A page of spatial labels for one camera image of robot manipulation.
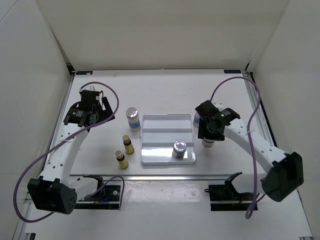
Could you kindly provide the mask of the red-logo-lid spice jar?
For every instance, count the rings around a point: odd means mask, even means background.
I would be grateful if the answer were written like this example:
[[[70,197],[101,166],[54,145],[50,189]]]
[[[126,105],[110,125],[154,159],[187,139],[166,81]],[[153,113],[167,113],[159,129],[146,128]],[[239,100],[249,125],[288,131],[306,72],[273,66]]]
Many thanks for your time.
[[[184,140],[178,139],[173,143],[172,156],[176,159],[182,159],[187,150],[187,144]]]

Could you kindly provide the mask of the silver-lid spice jar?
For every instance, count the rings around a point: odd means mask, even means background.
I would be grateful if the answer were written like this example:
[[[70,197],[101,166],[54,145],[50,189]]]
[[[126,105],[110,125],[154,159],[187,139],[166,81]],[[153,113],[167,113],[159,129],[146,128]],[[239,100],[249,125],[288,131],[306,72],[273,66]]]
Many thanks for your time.
[[[208,138],[203,138],[201,141],[201,144],[205,147],[205,148],[212,148],[215,144],[215,140],[213,139],[208,139]]]

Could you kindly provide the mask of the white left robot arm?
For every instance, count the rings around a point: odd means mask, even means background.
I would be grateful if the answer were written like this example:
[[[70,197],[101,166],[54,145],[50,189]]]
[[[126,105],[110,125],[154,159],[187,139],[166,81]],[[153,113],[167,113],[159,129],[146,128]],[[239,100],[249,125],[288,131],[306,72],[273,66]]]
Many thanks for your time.
[[[28,182],[28,192],[38,210],[68,215],[77,201],[100,200],[105,194],[101,176],[85,175],[70,182],[76,156],[89,134],[88,127],[114,119],[107,98],[101,97],[92,85],[79,94],[80,101],[70,107],[63,120],[59,140],[62,145],[53,151],[39,177]]]

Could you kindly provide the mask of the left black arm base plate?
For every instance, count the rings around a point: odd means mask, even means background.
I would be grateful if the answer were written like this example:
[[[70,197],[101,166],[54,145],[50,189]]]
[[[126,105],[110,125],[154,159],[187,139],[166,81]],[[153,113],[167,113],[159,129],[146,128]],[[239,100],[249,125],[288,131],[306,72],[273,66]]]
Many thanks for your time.
[[[122,204],[124,183],[122,180],[111,181],[102,190],[83,200],[79,200],[76,210],[119,210]]]

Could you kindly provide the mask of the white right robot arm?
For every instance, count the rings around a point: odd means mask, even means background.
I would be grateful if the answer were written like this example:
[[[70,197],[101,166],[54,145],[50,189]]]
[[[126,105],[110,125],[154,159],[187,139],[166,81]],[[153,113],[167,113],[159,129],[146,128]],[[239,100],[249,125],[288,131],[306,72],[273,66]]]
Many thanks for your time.
[[[275,202],[281,202],[304,183],[302,157],[286,153],[246,129],[240,115],[231,108],[218,108],[206,100],[195,108],[199,115],[198,138],[224,141],[228,138],[248,154],[255,155],[265,176],[260,180],[263,192]]]

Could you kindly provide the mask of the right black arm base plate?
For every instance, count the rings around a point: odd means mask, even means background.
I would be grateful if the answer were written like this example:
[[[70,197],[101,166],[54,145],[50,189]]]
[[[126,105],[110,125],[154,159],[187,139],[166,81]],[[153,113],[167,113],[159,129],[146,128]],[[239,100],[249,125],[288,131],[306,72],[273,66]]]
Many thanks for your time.
[[[209,194],[212,212],[246,211],[253,200],[252,193],[238,193],[230,190],[226,185],[209,185],[204,192]]]

